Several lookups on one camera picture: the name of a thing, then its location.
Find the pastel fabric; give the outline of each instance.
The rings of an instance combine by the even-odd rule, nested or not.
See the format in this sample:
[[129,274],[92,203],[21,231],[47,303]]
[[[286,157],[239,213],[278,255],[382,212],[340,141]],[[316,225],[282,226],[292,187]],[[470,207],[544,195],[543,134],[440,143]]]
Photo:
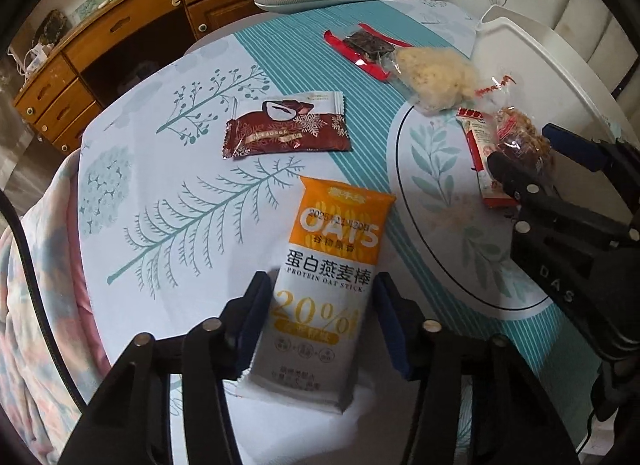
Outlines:
[[[71,273],[67,206],[80,153],[58,169],[44,197],[22,219],[42,300],[71,376],[86,401],[101,374],[82,329]],[[40,332],[10,229],[0,238],[0,403],[42,462],[58,461],[79,412]]]

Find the oat bar package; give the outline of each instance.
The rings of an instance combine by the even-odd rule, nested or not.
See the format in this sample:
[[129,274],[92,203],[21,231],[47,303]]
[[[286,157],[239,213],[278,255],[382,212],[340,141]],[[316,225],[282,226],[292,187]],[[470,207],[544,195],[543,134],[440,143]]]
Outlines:
[[270,312],[237,394],[343,412],[386,214],[396,200],[302,177]]

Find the red and white snack bar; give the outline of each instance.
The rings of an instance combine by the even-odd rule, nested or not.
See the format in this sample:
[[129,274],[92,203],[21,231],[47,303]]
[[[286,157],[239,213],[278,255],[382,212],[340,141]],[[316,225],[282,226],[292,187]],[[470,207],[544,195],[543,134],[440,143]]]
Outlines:
[[484,204],[490,208],[516,206],[518,202],[502,190],[500,182],[494,180],[487,169],[487,157],[498,151],[495,125],[488,122],[489,117],[484,113],[468,108],[459,108],[456,118],[465,132]]

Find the snack package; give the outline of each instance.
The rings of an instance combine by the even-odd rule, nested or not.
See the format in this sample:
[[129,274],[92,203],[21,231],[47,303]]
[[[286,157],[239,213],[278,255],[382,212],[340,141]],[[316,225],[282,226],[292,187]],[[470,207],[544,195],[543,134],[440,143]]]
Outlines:
[[491,117],[477,110],[459,108],[456,118],[465,132],[484,204],[490,208],[516,206],[518,202],[502,190],[500,182],[494,180],[487,169],[487,157],[498,150],[497,130]]
[[386,215],[396,200],[301,177],[305,194],[241,397],[341,413]]
[[292,151],[349,151],[340,91],[236,102],[226,123],[223,158]]
[[385,36],[365,23],[345,30],[327,30],[324,40],[358,68],[382,82],[389,77],[388,71],[380,66],[382,58],[399,46],[411,46],[407,42]]
[[552,172],[554,160],[551,144],[536,130],[531,119],[518,108],[516,81],[505,75],[501,80],[476,92],[474,106],[493,116],[497,128],[497,147],[510,158],[519,160],[524,166],[540,176]]
[[473,98],[478,87],[476,68],[452,48],[397,48],[382,58],[382,67],[402,96],[427,114]]

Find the black cable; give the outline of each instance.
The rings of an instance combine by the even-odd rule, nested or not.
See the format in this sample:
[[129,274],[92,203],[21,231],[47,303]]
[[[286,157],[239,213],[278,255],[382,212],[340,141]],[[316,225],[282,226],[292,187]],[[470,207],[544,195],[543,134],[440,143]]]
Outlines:
[[53,331],[49,325],[49,320],[47,320],[47,313],[44,309],[42,297],[40,296],[38,280],[36,279],[36,271],[33,268],[31,252],[29,251],[29,244],[27,243],[27,236],[24,234],[20,218],[18,218],[18,213],[15,211],[14,206],[9,201],[9,198],[7,198],[1,189],[0,212],[14,233],[15,244],[18,247],[18,253],[20,254],[20,260],[22,261],[22,270],[24,271],[27,287],[29,288],[29,295],[31,296],[31,302],[33,303],[33,310],[36,314],[36,319],[38,320],[38,325],[42,332],[44,342],[47,345],[51,359],[60,374],[60,378],[62,379],[63,384],[65,384],[66,390],[82,413],[86,408],[86,402],[84,401],[84,398],[82,398],[74,379],[71,377],[71,373],[69,373],[65,361],[62,358],[62,353],[60,353],[60,348],[58,348],[58,344],[53,337]]
[[591,426],[593,425],[593,416],[595,414],[596,414],[596,411],[594,409],[589,415],[589,418],[587,418],[587,438],[584,440],[583,444],[580,445],[580,448],[575,452],[576,454],[580,454],[582,452],[582,449],[584,449],[585,445],[587,445],[587,442],[591,439],[591,431],[593,430]]

